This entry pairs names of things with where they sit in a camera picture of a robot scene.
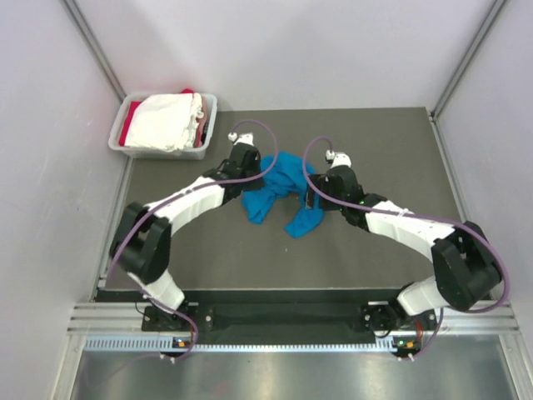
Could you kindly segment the blue t shirt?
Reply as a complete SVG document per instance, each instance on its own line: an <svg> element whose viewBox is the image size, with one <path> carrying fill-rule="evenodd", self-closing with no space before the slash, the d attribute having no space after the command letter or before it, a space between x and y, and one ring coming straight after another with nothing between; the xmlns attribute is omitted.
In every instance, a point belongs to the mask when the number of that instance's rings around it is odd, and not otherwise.
<svg viewBox="0 0 533 400"><path fill-rule="evenodd" d="M262 224L277 200L297 195L299 208L285 226L285 232L298 239L317 228L324 211L318 206L307 208L305 196L307 181L304 177L302 159L287 152L279 152L274 167L263 177L264 186L256 191L245 192L242 206L250 223Z"/></svg>

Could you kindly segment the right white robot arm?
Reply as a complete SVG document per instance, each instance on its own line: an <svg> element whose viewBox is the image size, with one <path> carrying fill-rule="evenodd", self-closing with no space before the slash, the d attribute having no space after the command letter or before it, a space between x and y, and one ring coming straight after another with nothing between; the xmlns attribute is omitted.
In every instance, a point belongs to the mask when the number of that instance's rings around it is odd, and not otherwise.
<svg viewBox="0 0 533 400"><path fill-rule="evenodd" d="M389 238L425 257L431 277L404 286L386 310L391 324L406 330L420 314L436 308L471 308L502 280L501 268L485 245L486 237L473 222L454 223L419 219L386 197L364 192L356 174L346 165L311 174L306 206L337 210L348 224Z"/></svg>

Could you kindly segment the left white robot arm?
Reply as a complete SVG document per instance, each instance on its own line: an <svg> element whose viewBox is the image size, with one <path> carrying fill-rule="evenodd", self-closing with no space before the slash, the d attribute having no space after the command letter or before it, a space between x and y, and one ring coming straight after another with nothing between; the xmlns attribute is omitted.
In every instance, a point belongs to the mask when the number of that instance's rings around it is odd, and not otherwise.
<svg viewBox="0 0 533 400"><path fill-rule="evenodd" d="M185 294L168 269L172 236L204 213L260 188L261 160L255 146L238 142L228 158L191 185L161 201L124 208L109 249L110 266L126 273L169 329L189 324Z"/></svg>

